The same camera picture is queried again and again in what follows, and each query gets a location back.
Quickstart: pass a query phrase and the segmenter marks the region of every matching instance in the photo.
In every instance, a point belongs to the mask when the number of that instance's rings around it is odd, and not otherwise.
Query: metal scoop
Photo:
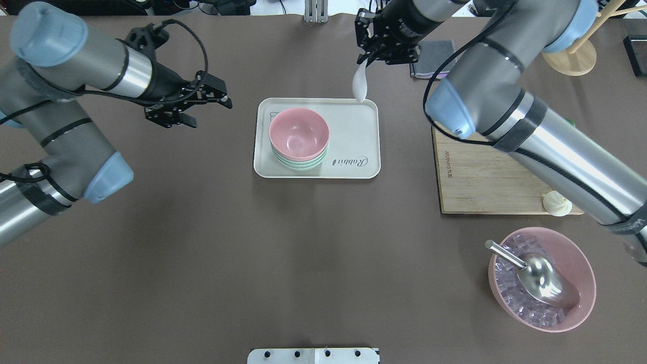
[[[544,303],[571,308],[580,301],[580,292],[541,254],[525,253],[517,257],[492,240],[485,247],[512,263],[521,285],[535,299]]]

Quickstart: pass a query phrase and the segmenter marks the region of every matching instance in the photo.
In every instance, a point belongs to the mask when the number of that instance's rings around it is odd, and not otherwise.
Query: light blue joint cap
[[[41,1],[20,10],[9,38],[14,53],[38,67],[66,62],[86,40],[87,25],[80,17]]]
[[[3,113],[2,110],[0,110],[0,119],[3,119],[5,117],[6,117],[5,113]],[[24,129],[25,128],[22,124],[20,124],[19,122],[15,122],[13,120],[7,120],[7,121],[4,122],[3,125],[7,125],[7,126],[10,126],[12,128],[16,128],[16,129]]]
[[[598,14],[598,3],[595,0],[580,0],[573,20],[557,40],[543,49],[546,53],[557,53],[570,47],[581,38],[593,25]]]
[[[427,100],[424,110],[460,139],[467,139],[476,131],[474,120],[461,95],[449,79],[444,78]]]
[[[130,183],[134,176],[121,153],[115,152],[92,179],[83,197],[91,203],[99,203]]]

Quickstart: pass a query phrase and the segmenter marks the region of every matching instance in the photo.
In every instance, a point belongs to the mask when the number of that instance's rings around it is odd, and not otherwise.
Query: stacked bowls
[[[276,158],[291,170],[310,170],[328,152],[330,130],[321,115],[305,108],[286,109],[270,123],[270,143]]]

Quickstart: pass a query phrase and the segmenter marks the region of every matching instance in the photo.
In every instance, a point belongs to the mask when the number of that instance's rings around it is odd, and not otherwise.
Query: round wooden base
[[[595,48],[588,40],[575,53],[571,54],[568,50],[564,50],[558,53],[543,52],[542,56],[555,71],[567,76],[587,74],[593,69],[597,59]]]

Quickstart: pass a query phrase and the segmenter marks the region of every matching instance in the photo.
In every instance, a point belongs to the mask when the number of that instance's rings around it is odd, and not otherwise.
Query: scoop handle
[[[510,253],[509,251],[505,250],[502,246],[499,244],[495,243],[493,240],[488,240],[485,242],[485,247],[489,250],[492,251],[494,254],[500,256],[501,258],[507,260],[510,262],[513,266],[517,267],[518,269],[525,269],[528,264],[518,256]]]

